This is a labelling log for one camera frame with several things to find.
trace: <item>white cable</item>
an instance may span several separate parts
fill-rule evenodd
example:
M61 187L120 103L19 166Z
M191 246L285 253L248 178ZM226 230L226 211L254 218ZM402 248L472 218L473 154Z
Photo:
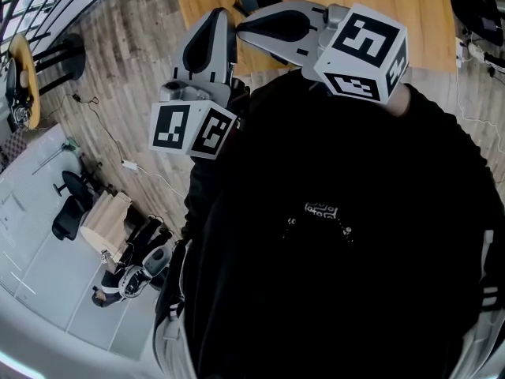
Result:
M174 191L179 197L181 197L182 199L185 199L184 196L182 196L179 192L177 192L171 185L170 183L160 174L151 174L151 173L148 173L146 170L144 170L141 166L137 166L137 168L140 170L140 171L143 171L145 174L147 175L150 175L151 177L160 177L169 187L172 191Z
M456 68L456 86L458 88L457 101L458 101L459 110L461 111L461 116L463 117L463 119L465 121L484 123L484 124L490 125L493 128L495 128L496 134L498 135L498 152L500 152L501 154L505 155L505 152L503 152L502 149L500 148L502 137L499 134L498 126L496 124L491 123L490 121L485 121L485 120L483 121L482 119L479 119L479 118L467 118L465 116L464 110L463 110L461 104L459 103L459 76L458 75L459 75L459 70L458 70L458 68Z

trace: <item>robotic hand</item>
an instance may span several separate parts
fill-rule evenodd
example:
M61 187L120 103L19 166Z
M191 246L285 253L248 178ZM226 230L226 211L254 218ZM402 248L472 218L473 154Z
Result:
M174 56L174 76L152 106L149 148L215 159L249 89L233 77L236 36L337 96L386 104L408 63L406 28L361 5L328 7L281 2L235 29L230 13L214 9L187 33Z

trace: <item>person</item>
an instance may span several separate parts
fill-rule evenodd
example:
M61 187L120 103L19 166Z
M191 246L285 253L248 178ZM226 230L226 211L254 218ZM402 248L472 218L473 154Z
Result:
M142 266L142 261L153 249L163 246L172 237L172 232L163 225L163 219L149 215L148 224L132 240L116 264L108 251L102 253L103 260L107 263L107 270L103 274L101 288L93 287L92 301L99 307L107 307L123 300L119 293L119 284L130 265ZM152 238L159 229L159 235Z
M407 84L378 106L297 70L252 94L235 139L193 159L156 306L163 371L448 378L481 311L486 231L505 260L502 201L455 116ZM487 272L503 288L505 268Z

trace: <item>black sweatshirt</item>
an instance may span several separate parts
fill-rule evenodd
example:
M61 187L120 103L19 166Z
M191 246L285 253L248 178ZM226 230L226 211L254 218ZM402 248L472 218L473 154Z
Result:
M448 377L481 308L484 230L503 226L486 160L412 87L394 118L312 84L295 71L260 88L236 151L194 159L196 372Z

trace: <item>wooden floor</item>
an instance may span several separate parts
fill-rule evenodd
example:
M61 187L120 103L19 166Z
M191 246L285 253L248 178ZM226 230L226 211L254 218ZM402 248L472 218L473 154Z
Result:
M86 70L77 82L66 83L43 96L43 115L64 101L62 109L40 127L60 122L67 134L81 144L90 163L103 163L101 177L104 182L127 193L145 213L162 216L178 234L184 225L182 198L161 178L124 169L114 142L96 115L87 106L65 96L78 92L84 100L98 97L99 105L91 105L118 141L121 156L137 162L152 174L161 174L174 189L185 195L189 188L191 160L148 150L151 104L158 100L159 86L170 78L170 56L185 33L178 0L101 0L69 31L84 38L88 57ZM271 71L253 74L244 80L255 88L278 75ZM41 78L52 80L54 76L49 70ZM456 99L455 74L413 69L407 77L428 98L458 116L462 127L482 147L496 181L504 180L505 156L497 150L498 137L494 128L462 120ZM498 125L500 133L505 133L505 85L490 78L485 67L475 59L464 64L459 82L460 101L466 117L489 120ZM501 149L505 152L505 142ZM498 188L505 197L505 183Z

